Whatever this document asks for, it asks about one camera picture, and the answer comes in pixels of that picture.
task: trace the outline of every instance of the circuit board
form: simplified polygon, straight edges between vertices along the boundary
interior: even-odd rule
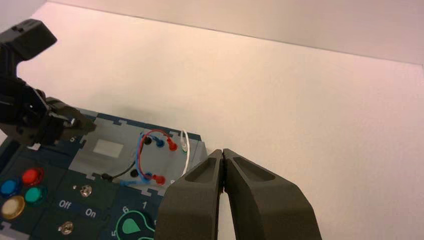
[[[153,240],[167,187],[183,173],[187,153],[180,131],[125,118],[81,110],[97,125],[94,132],[30,149],[7,139],[0,148],[0,239]],[[165,131],[178,145],[170,151],[155,142],[143,147],[145,171],[164,176],[137,184],[135,161],[140,134]],[[156,139],[163,136],[154,135]],[[207,158],[205,143],[188,134],[188,169]]]

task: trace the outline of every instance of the round button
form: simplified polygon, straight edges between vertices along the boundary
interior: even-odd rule
[[[41,187],[31,187],[25,193],[25,201],[29,204],[40,203],[46,195],[45,189]]]
[[[13,196],[3,203],[1,216],[4,219],[12,220],[22,214],[25,208],[25,200],[22,196]]]
[[[10,198],[13,195],[16,195],[22,188],[22,184],[15,179],[9,179],[3,182],[0,187],[0,194],[4,198]]]
[[[22,182],[25,186],[39,184],[44,177],[44,170],[41,167],[34,167],[26,170],[22,175]]]

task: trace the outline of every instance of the white table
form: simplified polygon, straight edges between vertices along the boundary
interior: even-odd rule
[[[48,96],[240,153],[302,189],[325,240],[424,239],[421,65],[55,3],[33,17],[58,42],[18,72]]]

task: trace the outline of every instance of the black wire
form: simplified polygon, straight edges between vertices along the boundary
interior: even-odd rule
[[[131,166],[129,166],[125,171],[123,171],[123,172],[121,172],[121,173],[119,173],[119,174],[117,174],[115,176],[112,176],[112,179],[115,179],[117,177],[120,177],[120,176],[128,173],[134,167],[135,164],[136,164],[136,161],[133,161],[132,164],[131,164]]]

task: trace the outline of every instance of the black plug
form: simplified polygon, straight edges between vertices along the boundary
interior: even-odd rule
[[[111,176],[111,175],[109,175],[109,174],[107,174],[107,173],[103,173],[103,174],[101,175],[101,178],[102,178],[102,179],[104,179],[104,180],[106,180],[106,181],[109,181],[109,182],[112,182],[112,180],[114,179],[114,177],[113,177],[113,176]]]

